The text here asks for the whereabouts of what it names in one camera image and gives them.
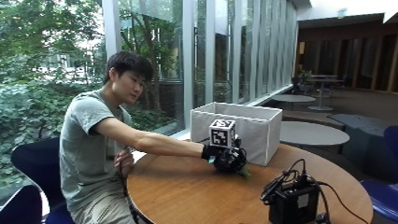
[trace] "person in background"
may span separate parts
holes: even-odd
[[[121,104],[134,104],[151,76],[149,61],[121,51],[107,59],[103,86],[78,94],[69,104],[59,137],[59,169],[66,208],[77,224],[134,223],[121,179],[134,163],[130,148],[205,160],[220,150],[129,126],[131,119]]]

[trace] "blue chair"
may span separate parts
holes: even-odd
[[[21,187],[0,209],[0,223],[41,224],[42,202],[33,185]]]
[[[386,128],[384,139],[398,169],[398,126]],[[398,222],[398,184],[386,184],[374,180],[363,180],[360,184],[370,195],[374,211],[388,220]]]
[[[46,224],[73,224],[61,192],[58,152],[59,138],[50,138],[15,147],[10,154],[10,161],[47,197]]]

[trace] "round wooden table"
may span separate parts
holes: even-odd
[[[259,195],[298,159],[304,159],[307,174],[335,189],[344,205],[368,223],[372,217],[370,196],[354,177],[334,163],[310,152],[286,145],[267,166],[248,164],[250,176],[222,174],[202,159],[146,154],[126,179],[127,193],[145,215],[162,223],[270,223],[268,206]],[[302,163],[294,167],[300,171]],[[362,223],[322,187],[331,223]],[[319,196],[316,214],[324,212]]]

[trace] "white box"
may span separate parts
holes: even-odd
[[[232,120],[247,162],[264,166],[278,147],[282,110],[262,106],[210,103],[190,110],[190,140],[208,138],[208,126],[215,119]]]

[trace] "gray t-shirt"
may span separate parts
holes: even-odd
[[[130,124],[129,114],[106,103],[102,90],[78,94],[66,110],[59,139],[61,188],[69,211],[109,191],[122,190],[114,156],[125,146],[91,130],[106,118]]]

